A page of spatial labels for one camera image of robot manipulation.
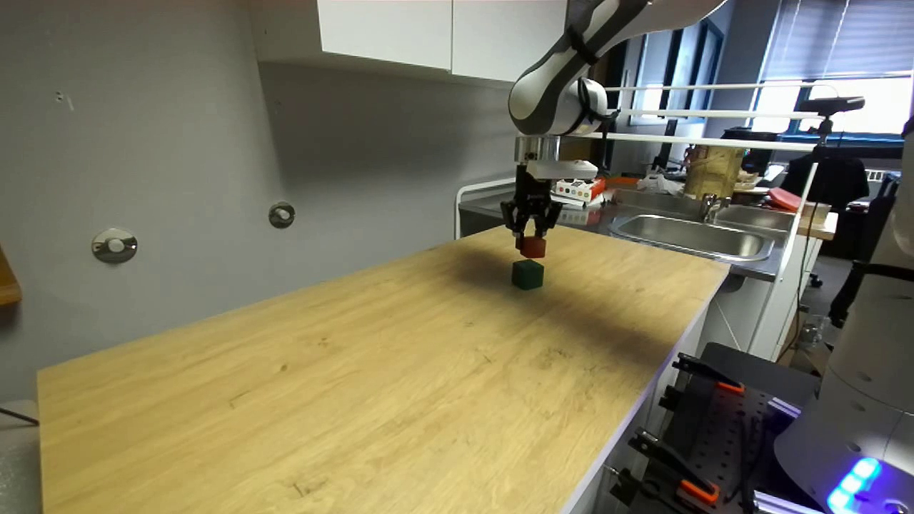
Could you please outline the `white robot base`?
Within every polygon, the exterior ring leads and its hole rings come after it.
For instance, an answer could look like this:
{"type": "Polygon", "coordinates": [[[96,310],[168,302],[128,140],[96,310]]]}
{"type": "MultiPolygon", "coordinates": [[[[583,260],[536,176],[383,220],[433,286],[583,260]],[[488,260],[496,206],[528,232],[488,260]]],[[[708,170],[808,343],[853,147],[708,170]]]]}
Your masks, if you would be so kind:
{"type": "Polygon", "coordinates": [[[825,514],[914,514],[914,130],[873,254],[848,273],[816,394],[773,440],[786,476],[825,514]]]}

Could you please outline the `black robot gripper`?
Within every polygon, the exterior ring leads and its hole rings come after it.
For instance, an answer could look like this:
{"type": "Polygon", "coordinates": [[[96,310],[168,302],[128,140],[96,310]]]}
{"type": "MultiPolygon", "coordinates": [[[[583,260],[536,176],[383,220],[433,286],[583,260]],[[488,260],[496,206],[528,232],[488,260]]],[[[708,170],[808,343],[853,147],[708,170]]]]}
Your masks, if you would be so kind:
{"type": "Polygon", "coordinates": [[[589,159],[525,159],[516,166],[513,197],[509,200],[509,232],[522,254],[522,224],[536,223],[536,250],[545,250],[545,234],[558,224],[559,209],[550,190],[558,179],[596,179],[596,166],[589,159]]]}

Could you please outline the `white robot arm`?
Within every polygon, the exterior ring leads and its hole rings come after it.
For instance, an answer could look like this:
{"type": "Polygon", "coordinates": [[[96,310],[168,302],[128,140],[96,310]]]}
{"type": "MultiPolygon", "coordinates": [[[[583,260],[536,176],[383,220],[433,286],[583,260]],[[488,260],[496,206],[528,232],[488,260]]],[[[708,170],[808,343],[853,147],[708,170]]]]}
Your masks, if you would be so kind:
{"type": "Polygon", "coordinates": [[[530,142],[573,133],[610,117],[605,89],[586,75],[613,45],[662,29],[685,29],[726,0],[572,0],[572,15],[550,47],[509,92],[509,119],[520,130],[513,197],[502,223],[522,257],[545,254],[545,234],[563,206],[550,200],[550,176],[536,176],[530,142]]]}

